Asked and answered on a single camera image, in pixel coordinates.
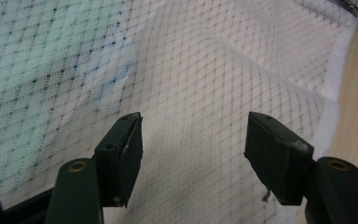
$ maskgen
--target metal screw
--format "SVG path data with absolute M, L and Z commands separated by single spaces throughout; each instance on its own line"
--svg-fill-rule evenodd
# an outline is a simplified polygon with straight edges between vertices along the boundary
M 342 161 L 329 161 L 328 164 L 331 167 L 333 167 L 334 169 L 339 170 L 339 171 L 349 171 L 350 170 L 348 165 Z
M 82 170 L 86 169 L 86 167 L 87 167 L 87 164 L 85 162 L 76 161 L 68 167 L 68 170 L 69 170 L 69 172 L 74 173 L 74 172 L 82 171 Z

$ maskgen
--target white mesh fabric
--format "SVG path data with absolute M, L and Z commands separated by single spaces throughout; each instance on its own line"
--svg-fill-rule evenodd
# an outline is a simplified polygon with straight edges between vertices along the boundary
M 54 185 L 140 111 L 144 158 L 107 223 L 294 223 L 243 157 L 250 110 L 328 149 L 356 19 L 324 0 L 0 1 L 0 200 Z

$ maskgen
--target black clamp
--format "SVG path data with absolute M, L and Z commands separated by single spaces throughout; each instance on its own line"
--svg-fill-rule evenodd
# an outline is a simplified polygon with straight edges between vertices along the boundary
M 260 181 L 282 205 L 308 199 L 308 223 L 358 224 L 358 169 L 324 157 L 312 159 L 313 146 L 276 119 L 249 113 L 244 155 Z
M 0 223 L 103 223 L 103 207 L 127 206 L 143 156 L 142 117 L 121 117 L 91 159 L 64 164 L 56 185 L 3 210 Z

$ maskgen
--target white fabric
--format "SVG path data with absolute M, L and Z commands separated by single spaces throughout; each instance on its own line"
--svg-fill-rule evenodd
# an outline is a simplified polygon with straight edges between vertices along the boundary
M 331 144 L 356 19 L 325 0 L 0 1 L 0 200 L 54 185 L 140 111 L 129 208 L 106 223 L 295 223 L 243 157 L 247 114 Z

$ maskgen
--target black clamp arm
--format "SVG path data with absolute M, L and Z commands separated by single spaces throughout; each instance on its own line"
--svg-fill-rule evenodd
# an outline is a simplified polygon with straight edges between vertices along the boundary
M 276 119 L 249 113 L 244 155 L 260 181 L 282 205 L 308 200 L 308 223 L 358 224 L 358 169 L 324 157 L 312 159 L 313 146 Z
M 3 210 L 0 224 L 103 223 L 103 207 L 127 206 L 143 156 L 142 117 L 121 117 L 95 148 L 92 159 L 64 164 L 56 185 Z

